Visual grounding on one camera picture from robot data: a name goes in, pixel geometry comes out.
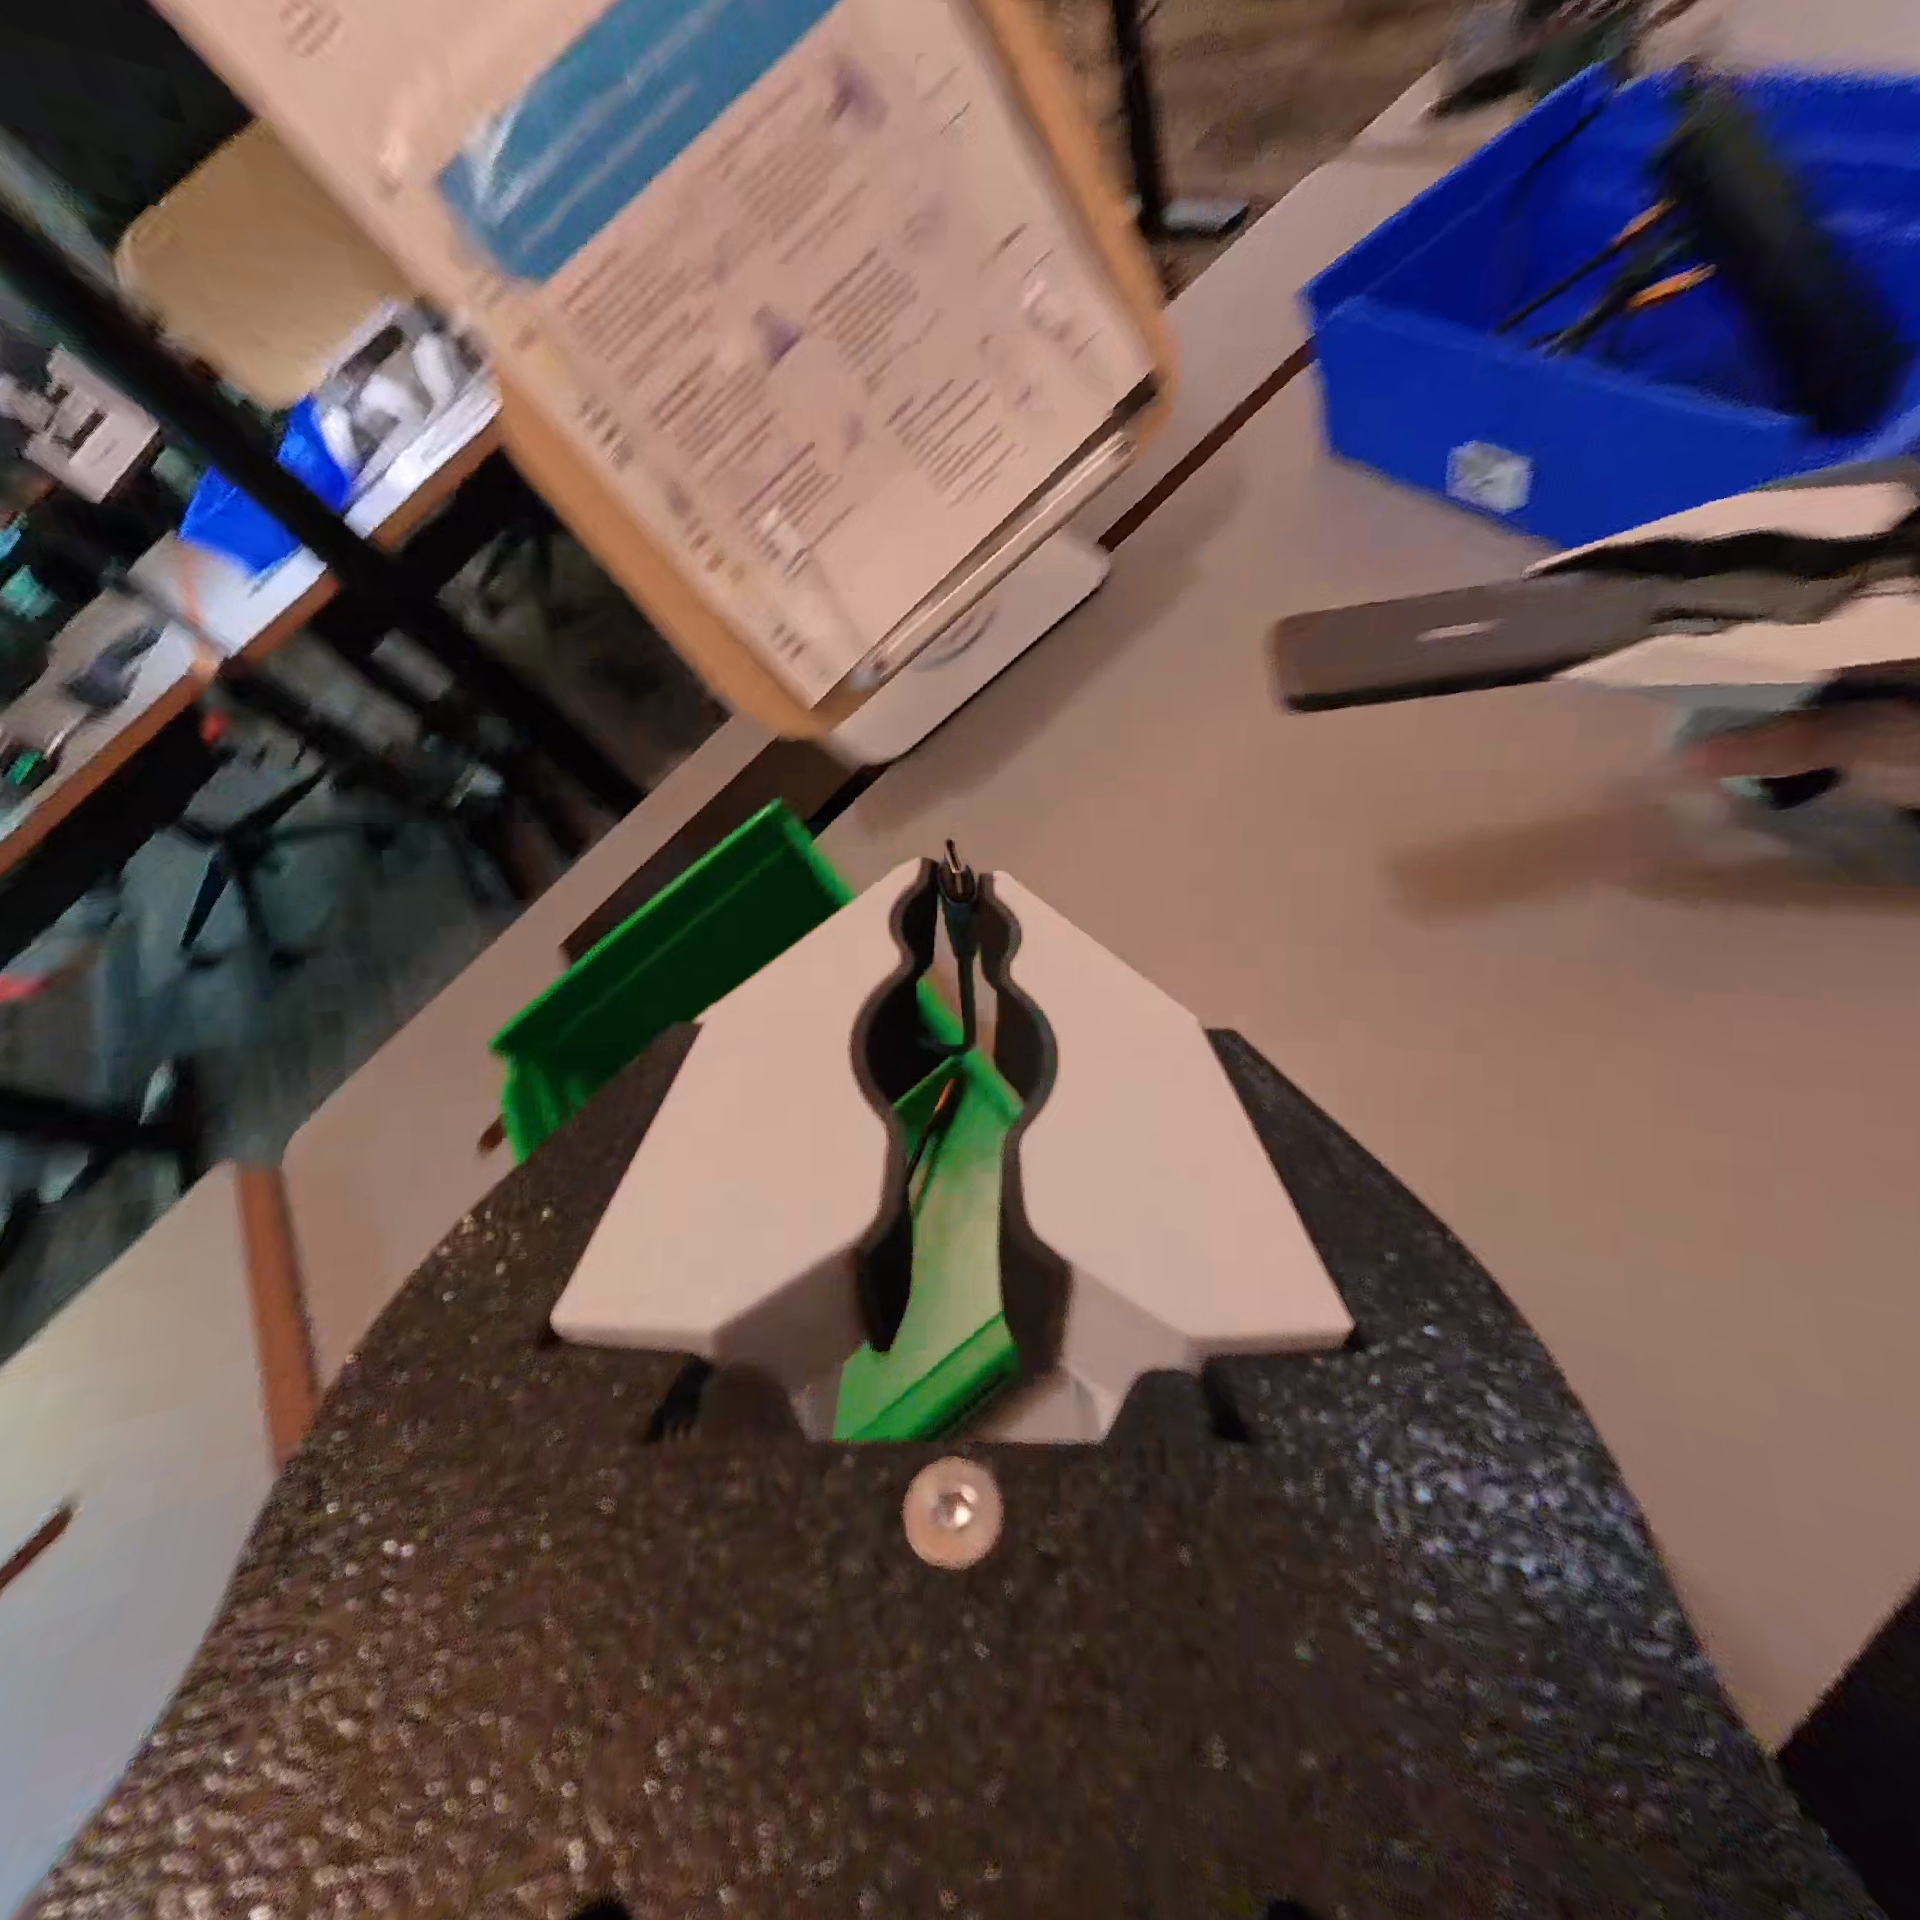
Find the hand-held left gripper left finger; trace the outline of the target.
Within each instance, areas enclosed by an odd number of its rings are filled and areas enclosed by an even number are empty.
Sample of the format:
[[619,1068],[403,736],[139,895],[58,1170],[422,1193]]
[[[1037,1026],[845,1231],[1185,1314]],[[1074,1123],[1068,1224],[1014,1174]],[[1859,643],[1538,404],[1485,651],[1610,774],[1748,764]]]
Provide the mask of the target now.
[[813,1435],[970,1403],[970,1063],[907,860],[716,1002],[550,1311],[555,1337],[787,1392]]

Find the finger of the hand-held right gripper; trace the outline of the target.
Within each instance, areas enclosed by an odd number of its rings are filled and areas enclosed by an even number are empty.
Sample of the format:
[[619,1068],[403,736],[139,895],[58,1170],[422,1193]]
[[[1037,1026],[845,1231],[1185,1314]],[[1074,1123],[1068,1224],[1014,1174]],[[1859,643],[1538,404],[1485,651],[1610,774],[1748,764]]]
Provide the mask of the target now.
[[1532,586],[1914,586],[1918,465],[1845,465],[1669,514],[1526,569]]
[[1556,679],[1634,694],[1810,689],[1845,676],[1901,676],[1918,660],[1916,586],[1869,587],[1814,619],[1746,619],[1669,631],[1563,667]]

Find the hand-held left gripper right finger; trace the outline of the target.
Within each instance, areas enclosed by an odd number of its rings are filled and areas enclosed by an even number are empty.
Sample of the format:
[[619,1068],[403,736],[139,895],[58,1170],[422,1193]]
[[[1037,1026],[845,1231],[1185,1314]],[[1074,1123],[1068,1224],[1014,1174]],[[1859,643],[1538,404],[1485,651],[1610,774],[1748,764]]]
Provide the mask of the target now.
[[1353,1314],[1206,1030],[1010,873],[980,882],[978,924],[1020,1112],[998,1190],[1014,1385],[977,1435],[1090,1444],[1142,1376],[1342,1348]]

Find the green plastic bin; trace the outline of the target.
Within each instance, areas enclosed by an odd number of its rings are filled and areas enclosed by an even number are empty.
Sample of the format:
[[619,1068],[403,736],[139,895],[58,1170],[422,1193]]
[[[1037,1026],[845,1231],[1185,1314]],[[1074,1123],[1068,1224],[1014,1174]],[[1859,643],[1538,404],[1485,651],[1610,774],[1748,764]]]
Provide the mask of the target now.
[[[802,819],[757,808],[638,907],[491,1040],[515,1164],[539,1150],[672,1025],[702,1017],[853,899]],[[896,1345],[841,1375],[833,1435],[907,1442],[960,1434],[1012,1388],[1002,1318],[998,1158],[1020,1104],[989,1062],[934,1063],[898,1097],[910,1147],[915,1287]]]

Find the blue plastic bin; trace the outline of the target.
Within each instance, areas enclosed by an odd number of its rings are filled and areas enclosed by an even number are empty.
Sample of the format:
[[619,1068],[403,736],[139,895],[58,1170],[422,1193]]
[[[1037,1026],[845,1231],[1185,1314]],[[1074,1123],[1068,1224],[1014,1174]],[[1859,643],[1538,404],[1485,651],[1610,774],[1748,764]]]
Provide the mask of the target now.
[[1308,283],[1334,455],[1573,547],[1916,449],[1916,78],[1724,80],[1910,348],[1846,440],[1793,411],[1666,200],[1681,80],[1560,87]]

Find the person's right hand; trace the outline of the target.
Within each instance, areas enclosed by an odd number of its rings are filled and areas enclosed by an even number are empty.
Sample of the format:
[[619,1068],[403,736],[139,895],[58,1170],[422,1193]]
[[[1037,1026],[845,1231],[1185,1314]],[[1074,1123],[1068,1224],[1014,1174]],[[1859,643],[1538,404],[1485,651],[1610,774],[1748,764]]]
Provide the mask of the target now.
[[1916,827],[1914,696],[1867,694],[1739,720],[1698,718],[1672,731],[1666,760],[1683,783],[1762,815],[1854,793],[1866,809]]

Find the black office chair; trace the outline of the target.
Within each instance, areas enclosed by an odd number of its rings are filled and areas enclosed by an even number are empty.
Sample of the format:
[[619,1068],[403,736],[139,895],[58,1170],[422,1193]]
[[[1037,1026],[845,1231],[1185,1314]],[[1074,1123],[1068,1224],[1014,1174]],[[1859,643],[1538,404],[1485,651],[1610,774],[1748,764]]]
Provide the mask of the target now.
[[459,767],[315,748],[281,768],[235,748],[214,762],[155,835],[170,955],[188,979],[238,970],[277,988],[312,963],[338,897],[390,886],[410,848],[442,855],[475,911],[525,899],[500,796]]

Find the wooden edged work table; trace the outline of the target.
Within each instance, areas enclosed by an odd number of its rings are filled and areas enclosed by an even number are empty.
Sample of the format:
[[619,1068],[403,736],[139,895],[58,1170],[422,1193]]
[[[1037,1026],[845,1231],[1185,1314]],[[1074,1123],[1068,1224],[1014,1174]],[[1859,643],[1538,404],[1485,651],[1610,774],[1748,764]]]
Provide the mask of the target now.
[[[158,771],[170,730],[197,718],[214,689],[234,700],[281,694],[266,681],[267,666],[317,614],[346,599],[346,587],[304,547],[252,574],[168,532],[131,566],[100,567],[107,586],[54,639],[52,687],[19,705],[25,720],[4,713],[4,731],[22,735],[36,751],[60,748],[54,771],[4,802],[8,880],[109,783]],[[138,660],[129,698],[104,718],[85,718],[60,687],[136,626],[161,630],[161,641]]]

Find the instruction sheets on stand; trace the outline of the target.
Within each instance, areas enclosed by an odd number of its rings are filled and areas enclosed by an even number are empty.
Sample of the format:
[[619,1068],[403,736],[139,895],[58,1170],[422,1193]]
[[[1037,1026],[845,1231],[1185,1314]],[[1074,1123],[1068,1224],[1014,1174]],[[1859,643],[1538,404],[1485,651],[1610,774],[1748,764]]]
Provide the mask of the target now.
[[738,639],[702,587],[618,502],[555,404],[498,370],[498,440],[520,478],[611,577],[662,643],[733,713],[781,738],[813,742],[838,760],[891,762],[989,683],[1105,577],[1077,514],[1109,492],[1169,420],[1178,386],[1162,278],[1097,151],[1051,38],[1028,4],[986,3],[971,14],[1014,106],[1030,127],[1099,274],[1142,342],[1149,372],[1115,420],[1046,483],[1009,530],[986,542],[889,639],[874,660],[802,706]]

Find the blue header instruction sheet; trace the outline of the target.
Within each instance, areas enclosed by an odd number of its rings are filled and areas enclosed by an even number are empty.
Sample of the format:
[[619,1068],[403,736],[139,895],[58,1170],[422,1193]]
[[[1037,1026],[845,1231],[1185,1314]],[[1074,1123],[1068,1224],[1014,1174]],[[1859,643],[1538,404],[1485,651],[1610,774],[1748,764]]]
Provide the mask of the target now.
[[618,502],[802,706],[1149,359],[971,4],[609,4],[440,172]]

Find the white instruction sheet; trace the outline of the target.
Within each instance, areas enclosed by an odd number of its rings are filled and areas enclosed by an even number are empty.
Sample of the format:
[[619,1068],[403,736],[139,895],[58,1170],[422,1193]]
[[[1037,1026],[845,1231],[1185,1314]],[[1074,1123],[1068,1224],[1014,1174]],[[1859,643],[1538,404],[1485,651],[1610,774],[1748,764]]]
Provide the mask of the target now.
[[465,140],[513,106],[605,3],[158,3],[208,67],[442,308],[491,267],[440,193]]

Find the black frame beam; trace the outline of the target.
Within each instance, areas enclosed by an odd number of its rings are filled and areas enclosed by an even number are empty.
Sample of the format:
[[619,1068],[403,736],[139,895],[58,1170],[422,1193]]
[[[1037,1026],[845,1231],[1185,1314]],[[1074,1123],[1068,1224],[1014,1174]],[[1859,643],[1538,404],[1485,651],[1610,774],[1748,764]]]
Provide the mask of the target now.
[[4,280],[78,348],[124,395],[190,443],[208,468],[238,486],[349,595],[382,614],[389,631],[408,634],[488,712],[572,777],[598,808],[624,816],[642,784],[578,731],[539,689],[497,660],[422,584],[387,548],[363,540],[297,475],[281,468],[272,440],[244,407],[182,364],[118,295],[85,278],[74,262],[12,207],[2,209]]

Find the black metal post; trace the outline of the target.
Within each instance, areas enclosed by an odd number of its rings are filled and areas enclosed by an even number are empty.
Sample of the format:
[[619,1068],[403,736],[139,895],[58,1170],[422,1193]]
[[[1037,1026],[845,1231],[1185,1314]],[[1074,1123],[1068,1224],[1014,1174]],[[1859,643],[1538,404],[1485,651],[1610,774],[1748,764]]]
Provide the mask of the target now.
[[1250,220],[1238,200],[1179,200],[1169,193],[1162,111],[1146,44],[1147,4],[1109,3],[1123,148],[1133,188],[1137,226],[1154,244],[1205,244],[1235,239]]

